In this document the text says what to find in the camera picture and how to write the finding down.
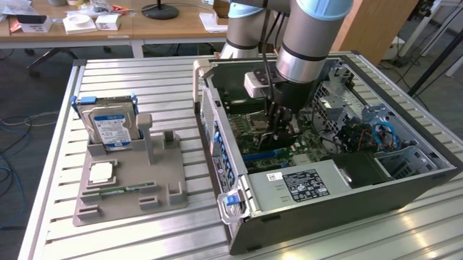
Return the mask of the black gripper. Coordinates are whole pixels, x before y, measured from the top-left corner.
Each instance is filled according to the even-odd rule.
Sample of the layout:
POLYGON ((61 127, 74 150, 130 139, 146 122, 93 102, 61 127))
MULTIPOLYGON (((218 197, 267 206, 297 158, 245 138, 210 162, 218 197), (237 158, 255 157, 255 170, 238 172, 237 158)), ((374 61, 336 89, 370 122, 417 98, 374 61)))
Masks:
POLYGON ((316 81, 274 83, 269 94, 269 112, 278 108, 286 108, 293 114, 298 114, 312 99, 314 89, 316 81))

